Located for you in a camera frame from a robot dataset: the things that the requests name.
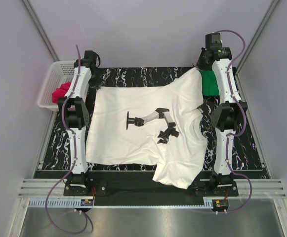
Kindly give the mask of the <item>white printed t-shirt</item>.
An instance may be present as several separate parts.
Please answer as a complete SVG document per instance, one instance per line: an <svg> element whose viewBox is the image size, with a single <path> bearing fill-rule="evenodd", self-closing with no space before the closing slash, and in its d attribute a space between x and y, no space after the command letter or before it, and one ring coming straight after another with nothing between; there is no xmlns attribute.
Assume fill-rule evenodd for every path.
<svg viewBox="0 0 287 237"><path fill-rule="evenodd" d="M155 182L186 189L201 172L205 160L207 139L200 131L202 103L202 78L196 68L166 86L102 87L96 93L86 161L155 165ZM142 118L157 108L169 110L179 132L166 144L158 137L167 128L164 119L141 127L126 124L127 116Z"/></svg>

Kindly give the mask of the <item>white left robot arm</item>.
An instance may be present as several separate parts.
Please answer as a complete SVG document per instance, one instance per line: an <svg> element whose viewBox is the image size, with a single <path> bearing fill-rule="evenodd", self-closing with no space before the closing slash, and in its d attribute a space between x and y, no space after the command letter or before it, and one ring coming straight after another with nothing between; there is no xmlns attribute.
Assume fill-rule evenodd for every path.
<svg viewBox="0 0 287 237"><path fill-rule="evenodd" d="M87 94L90 82L95 80L95 70L100 65L98 54L86 50L84 57L78 53L74 63L74 75L66 94L59 98L58 108L70 141L70 169L65 175L69 186L88 186L88 165L85 156L85 133L89 124L89 112L84 97Z"/></svg>

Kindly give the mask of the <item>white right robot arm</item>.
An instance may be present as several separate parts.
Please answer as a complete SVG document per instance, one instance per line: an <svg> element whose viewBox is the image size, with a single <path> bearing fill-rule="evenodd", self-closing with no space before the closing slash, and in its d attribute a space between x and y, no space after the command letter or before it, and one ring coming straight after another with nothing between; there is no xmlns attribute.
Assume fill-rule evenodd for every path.
<svg viewBox="0 0 287 237"><path fill-rule="evenodd" d="M211 114L211 123L216 132L216 159L209 178L212 191L231 189L234 184L232 149L234 138L246 129L247 103L237 90L233 74L234 58L231 49L224 47L221 32L205 36L196 67L202 71L213 71L219 90L219 105Z"/></svg>

